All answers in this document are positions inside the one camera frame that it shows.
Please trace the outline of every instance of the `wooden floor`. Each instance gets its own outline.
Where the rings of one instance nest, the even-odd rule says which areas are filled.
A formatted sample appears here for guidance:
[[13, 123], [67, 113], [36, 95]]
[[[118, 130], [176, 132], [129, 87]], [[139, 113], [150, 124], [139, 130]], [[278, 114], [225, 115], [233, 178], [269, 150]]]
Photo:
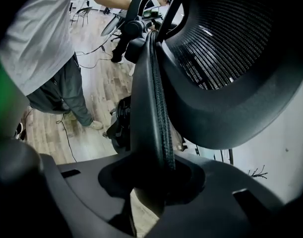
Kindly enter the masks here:
[[[101, 31], [111, 20], [97, 11], [89, 14], [89, 24], [82, 21], [74, 22], [70, 32], [76, 51], [84, 53], [101, 45], [105, 37]], [[107, 41], [106, 52], [112, 54], [116, 42]], [[98, 50], [87, 56], [78, 56], [80, 65], [93, 67], [98, 59], [110, 59], [111, 56]], [[93, 118], [103, 123], [104, 129], [96, 131], [82, 127], [77, 121], [64, 121], [69, 143], [62, 123], [62, 115], [45, 114], [32, 110], [26, 119], [27, 142], [37, 152], [50, 154], [57, 164], [76, 161], [87, 161], [116, 154], [109, 139], [102, 136], [110, 126], [112, 110], [118, 101], [130, 95], [132, 78], [128, 75], [134, 64], [125, 61], [123, 64], [112, 63], [110, 60], [99, 60], [93, 69], [82, 69], [83, 91], [86, 106]], [[156, 223], [157, 217], [144, 207], [132, 193], [132, 211], [138, 236], [146, 234]]]

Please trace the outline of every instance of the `black chair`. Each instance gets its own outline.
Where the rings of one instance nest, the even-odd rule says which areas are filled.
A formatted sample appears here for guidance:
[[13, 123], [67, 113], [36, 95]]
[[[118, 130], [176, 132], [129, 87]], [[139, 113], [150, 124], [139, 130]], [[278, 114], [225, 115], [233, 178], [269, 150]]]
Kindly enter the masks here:
[[77, 21], [76, 23], [78, 22], [78, 18], [81, 16], [83, 17], [83, 24], [82, 26], [84, 25], [84, 18], [86, 17], [87, 18], [87, 24], [88, 24], [88, 13], [90, 12], [90, 10], [92, 9], [93, 7], [86, 7], [86, 8], [82, 8], [80, 10], [78, 10], [76, 12], [76, 14], [74, 14], [73, 18], [72, 18], [72, 23], [71, 25], [73, 24], [73, 20], [74, 20], [74, 17], [77, 15]]

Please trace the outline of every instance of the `white t-shirt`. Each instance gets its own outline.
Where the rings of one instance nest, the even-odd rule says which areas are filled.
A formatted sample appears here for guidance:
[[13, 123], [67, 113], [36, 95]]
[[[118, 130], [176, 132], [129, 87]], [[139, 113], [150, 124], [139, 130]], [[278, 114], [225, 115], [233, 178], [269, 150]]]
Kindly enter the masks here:
[[51, 79], [73, 56], [71, 0], [28, 0], [0, 44], [0, 61], [24, 95]]

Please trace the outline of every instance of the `gray pants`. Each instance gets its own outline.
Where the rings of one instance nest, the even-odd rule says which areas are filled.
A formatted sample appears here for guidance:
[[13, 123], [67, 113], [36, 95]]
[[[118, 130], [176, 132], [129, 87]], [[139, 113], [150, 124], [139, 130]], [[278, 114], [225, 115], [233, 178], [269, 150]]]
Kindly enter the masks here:
[[81, 70], [75, 54], [53, 78], [27, 97], [30, 106], [41, 112], [58, 115], [72, 111], [83, 126], [93, 121], [85, 105]]

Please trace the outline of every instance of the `white wall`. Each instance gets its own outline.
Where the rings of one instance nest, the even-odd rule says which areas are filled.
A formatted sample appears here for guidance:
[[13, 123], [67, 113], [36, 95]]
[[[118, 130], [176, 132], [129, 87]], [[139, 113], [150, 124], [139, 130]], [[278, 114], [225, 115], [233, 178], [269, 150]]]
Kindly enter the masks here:
[[242, 171], [262, 168], [255, 178], [287, 202], [303, 188], [303, 84], [282, 114], [263, 132], [234, 148], [234, 165]]

